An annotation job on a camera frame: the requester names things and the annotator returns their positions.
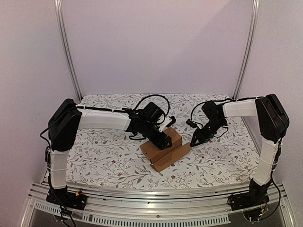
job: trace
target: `perforated metal strip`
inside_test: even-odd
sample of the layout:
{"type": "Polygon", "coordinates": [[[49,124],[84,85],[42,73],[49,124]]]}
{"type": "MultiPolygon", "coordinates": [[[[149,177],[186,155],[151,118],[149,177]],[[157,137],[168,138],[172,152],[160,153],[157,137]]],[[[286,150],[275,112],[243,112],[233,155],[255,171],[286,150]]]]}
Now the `perforated metal strip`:
{"type": "MultiPolygon", "coordinates": [[[[37,201],[35,208],[54,215],[60,215],[60,209],[56,205],[51,205],[37,201]]],[[[199,218],[190,220],[130,220],[122,218],[107,218],[95,214],[83,213],[82,219],[74,217],[74,220],[91,223],[95,225],[109,227],[207,227],[230,223],[228,215],[221,215],[209,218],[199,218]]]]}

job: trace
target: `brown box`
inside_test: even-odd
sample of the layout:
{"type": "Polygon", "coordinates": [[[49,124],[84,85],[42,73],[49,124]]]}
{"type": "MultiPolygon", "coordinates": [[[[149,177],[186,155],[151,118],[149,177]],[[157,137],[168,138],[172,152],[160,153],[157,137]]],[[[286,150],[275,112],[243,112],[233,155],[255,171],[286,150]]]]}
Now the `brown box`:
{"type": "Polygon", "coordinates": [[[191,150],[189,143],[182,146],[182,137],[173,128],[168,128],[164,132],[171,137],[171,148],[160,150],[150,141],[140,146],[143,154],[150,160],[152,168],[157,172],[166,169],[191,150]]]}
{"type": "Polygon", "coordinates": [[[173,128],[167,128],[165,134],[171,137],[172,147],[160,150],[152,142],[147,141],[140,146],[141,151],[150,160],[151,163],[155,163],[171,150],[182,145],[182,137],[173,128]]]}

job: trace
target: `floral pattern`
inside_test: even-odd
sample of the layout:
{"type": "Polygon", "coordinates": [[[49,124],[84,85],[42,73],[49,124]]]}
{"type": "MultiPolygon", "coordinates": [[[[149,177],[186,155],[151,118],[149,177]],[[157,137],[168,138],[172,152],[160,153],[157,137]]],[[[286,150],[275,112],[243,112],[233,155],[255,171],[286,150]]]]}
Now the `floral pattern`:
{"type": "MultiPolygon", "coordinates": [[[[121,109],[133,108],[147,94],[90,95],[81,104],[121,109]]],[[[205,100],[222,100],[225,95],[166,94],[170,115],[177,122],[172,126],[183,143],[191,140],[195,129],[186,124],[193,107],[205,100]]],[[[153,101],[164,111],[167,103],[159,97],[143,101],[144,107],[153,101]]],[[[206,116],[197,108],[193,118],[205,124],[206,116]]],[[[161,173],[150,167],[140,150],[145,142],[130,140],[130,133],[109,129],[78,131],[67,165],[67,181],[89,186],[131,189],[185,189],[226,185],[249,181],[258,165],[258,154],[240,117],[227,120],[229,130],[220,138],[193,147],[192,150],[161,173]]],[[[220,129],[220,136],[226,129],[220,129]]]]}

